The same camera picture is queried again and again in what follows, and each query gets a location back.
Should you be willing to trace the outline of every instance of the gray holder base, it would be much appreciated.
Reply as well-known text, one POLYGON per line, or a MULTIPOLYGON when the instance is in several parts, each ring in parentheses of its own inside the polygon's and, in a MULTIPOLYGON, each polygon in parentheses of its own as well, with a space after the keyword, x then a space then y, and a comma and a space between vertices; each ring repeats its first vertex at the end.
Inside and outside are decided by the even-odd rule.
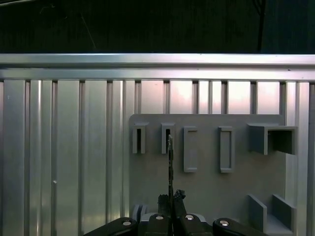
MULTIPOLYGON (((284 124, 280 115, 133 115, 129 120, 130 210, 146 204, 149 212, 158 211, 159 194, 168 192, 166 140, 171 134, 174 190, 185 190, 188 212, 203 215, 209 223, 228 217, 252 224, 251 194, 270 216, 277 215, 272 212, 273 195, 283 197, 285 187, 280 151, 294 153, 297 143, 296 127, 284 124), (257 126, 260 131, 253 132, 257 126), (272 135, 276 139, 268 139, 270 130, 277 131, 272 135)), ((273 235, 287 235, 283 227, 277 231, 283 223, 273 217, 256 224, 265 225, 265 230, 271 227, 273 235)), ((288 225, 284 228, 287 233, 294 230, 288 225)))

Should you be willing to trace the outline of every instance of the gray bracket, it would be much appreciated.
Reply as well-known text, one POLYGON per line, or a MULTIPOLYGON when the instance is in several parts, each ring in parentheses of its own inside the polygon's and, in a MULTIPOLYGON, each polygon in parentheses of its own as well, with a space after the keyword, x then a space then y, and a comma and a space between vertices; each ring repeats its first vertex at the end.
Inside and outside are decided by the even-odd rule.
POLYGON ((220 126, 220 171, 231 173, 235 165, 235 135, 232 126, 220 126))
POLYGON ((272 195, 271 211, 253 195, 249 195, 249 223, 268 235, 290 236, 296 232, 296 208, 278 195, 272 195))
POLYGON ((296 154, 297 127, 269 124, 249 124, 250 151, 268 155, 272 151, 296 154))
POLYGON ((196 172, 198 168, 198 139, 196 126, 184 127, 184 172, 196 172))
POLYGON ((132 153, 146 153, 146 126, 148 123, 135 123, 132 130, 132 153))
POLYGON ((168 135, 172 135, 175 143, 175 123, 162 123, 162 154, 167 154, 168 135))

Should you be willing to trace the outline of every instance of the aluminum rail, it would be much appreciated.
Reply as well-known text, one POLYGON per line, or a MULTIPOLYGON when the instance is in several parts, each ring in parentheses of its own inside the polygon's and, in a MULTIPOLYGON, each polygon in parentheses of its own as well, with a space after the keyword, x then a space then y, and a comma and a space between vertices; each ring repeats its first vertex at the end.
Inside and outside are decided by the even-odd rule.
POLYGON ((1 65, 91 66, 96 65, 311 65, 315 55, 264 54, 0 54, 1 65))
POLYGON ((315 81, 315 55, 0 54, 8 80, 315 81))

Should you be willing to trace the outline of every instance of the metal panel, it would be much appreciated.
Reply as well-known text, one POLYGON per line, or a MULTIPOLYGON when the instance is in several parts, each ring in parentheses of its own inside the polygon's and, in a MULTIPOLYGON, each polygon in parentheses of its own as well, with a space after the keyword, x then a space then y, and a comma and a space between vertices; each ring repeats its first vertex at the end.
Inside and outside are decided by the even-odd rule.
POLYGON ((50 235, 52 218, 52 82, 42 81, 41 87, 41 227, 42 234, 50 235))
POLYGON ((79 81, 58 81, 57 235, 78 235, 79 81))
POLYGON ((159 114, 163 112, 163 81, 141 82, 141 112, 159 114))
POLYGON ((29 227, 30 235, 40 235, 40 232, 42 235, 54 234, 55 223, 57 235, 77 235, 81 230, 81 213, 84 231, 99 225, 104 219, 110 221, 122 215, 128 216, 127 125, 135 112, 278 114, 279 110, 286 115, 287 125, 299 126, 298 155, 286 155, 285 199, 297 205, 298 234, 305 235, 309 128, 307 81, 314 81, 314 61, 314 55, 0 55, 0 64, 6 68, 0 69, 5 96, 3 109, 0 98, 0 127, 1 112, 4 114, 4 236, 23 235, 28 233, 29 227), (107 84, 108 92, 100 93, 102 86, 92 86, 89 90, 92 99, 83 96, 80 106, 79 79, 86 81, 82 90, 85 94, 88 94, 89 83, 107 84), (24 138, 28 136, 28 94, 25 91, 29 83, 19 80, 31 80, 30 140, 24 138), (56 83, 52 80, 58 80, 56 105, 52 92, 56 83), (97 97, 105 100, 101 103, 97 97), (84 110, 80 117, 80 108, 87 104, 91 110, 84 110), (96 163, 86 158, 87 154, 81 153, 88 150, 90 154, 89 147, 96 145, 92 138, 104 131, 96 130, 97 123, 92 122, 101 116, 104 122, 98 120, 98 124, 103 125, 108 137, 102 146, 106 150, 107 162, 104 172, 101 172, 101 165, 105 166, 102 162, 105 160, 97 159, 101 164, 95 166, 96 163), (80 137, 89 140, 80 144, 80 137), (30 188, 25 178, 29 172, 28 143, 31 152, 30 188), (89 178, 97 176, 104 177, 104 185, 99 189, 87 185, 89 178), (95 196, 89 192, 90 189, 96 193, 95 196), (101 207, 96 208, 93 198, 98 198, 101 207), (41 202, 35 202, 35 199, 41 199, 41 202), (87 209, 88 204, 93 204, 93 207, 87 209))
POLYGON ((83 232, 106 222, 106 81, 86 81, 83 98, 83 232))
POLYGON ((210 113, 221 114, 222 113, 222 82, 212 81, 210 82, 210 113))
POLYGON ((123 128, 124 128, 124 82, 114 81, 111 91, 111 136, 108 151, 108 217, 113 221, 122 215, 123 202, 123 128))
MULTIPOLYGON (((284 108, 283 115, 285 115, 286 125, 296 125, 296 95, 297 86, 295 82, 288 82, 284 85, 283 97, 284 108)), ((297 192, 297 156, 285 155, 285 199, 295 204, 297 192)))
POLYGON ((315 234, 315 85, 310 85, 307 236, 315 234))
POLYGON ((192 114, 192 81, 170 82, 170 113, 192 114))
POLYGON ((199 81, 198 113, 209 114, 209 81, 199 81))
POLYGON ((25 81, 4 81, 3 236, 24 235, 25 81))
POLYGON ((227 83, 227 113, 250 114, 251 84, 250 82, 227 83))
POLYGON ((134 114, 135 82, 124 82, 123 216, 129 216, 129 118, 134 114))
POLYGON ((30 91, 30 235, 41 234, 41 86, 32 81, 30 91))
POLYGON ((309 83, 297 84, 297 126, 298 129, 298 155, 297 155, 297 234, 306 235, 306 209, 307 209, 307 164, 308 164, 308 138, 309 138, 309 83))
POLYGON ((280 83, 257 82, 257 114, 279 114, 280 83))
POLYGON ((3 95, 3 82, 0 82, 0 229, 3 229, 3 95))

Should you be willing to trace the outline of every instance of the gray box holder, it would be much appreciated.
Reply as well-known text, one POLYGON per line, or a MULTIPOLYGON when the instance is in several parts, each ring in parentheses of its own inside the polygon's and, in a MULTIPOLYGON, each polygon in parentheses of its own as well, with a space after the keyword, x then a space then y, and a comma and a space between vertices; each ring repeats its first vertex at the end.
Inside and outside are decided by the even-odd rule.
MULTIPOLYGON (((130 147, 130 210, 136 204, 146 204, 150 212, 157 212, 159 194, 168 192, 168 159, 161 151, 165 142, 163 124, 172 124, 173 184, 175 190, 185 190, 187 197, 184 201, 188 212, 203 215, 209 223, 228 217, 249 224, 248 194, 259 199, 266 206, 266 211, 273 209, 271 196, 284 196, 284 153, 271 151, 264 155, 250 151, 250 125, 264 124, 268 128, 280 127, 283 130, 283 116, 136 114, 129 120, 131 140, 133 126, 139 123, 147 124, 146 149, 144 154, 138 155, 133 154, 130 147)), ((288 129, 295 138, 296 128, 288 129)), ((274 221, 280 222, 277 214, 272 211, 266 214, 267 220, 262 223, 256 220, 259 222, 256 227, 265 227, 266 230, 271 227, 276 230, 274 235, 281 235, 283 228, 273 227, 279 225, 274 221)), ((288 227, 284 228, 287 228, 287 233, 292 232, 288 227)))
POLYGON ((272 151, 281 151, 295 155, 297 127, 270 124, 249 124, 250 150, 264 155, 272 151))
POLYGON ((296 232, 296 208, 283 198, 272 195, 271 209, 249 195, 250 225, 270 236, 290 236, 296 232))

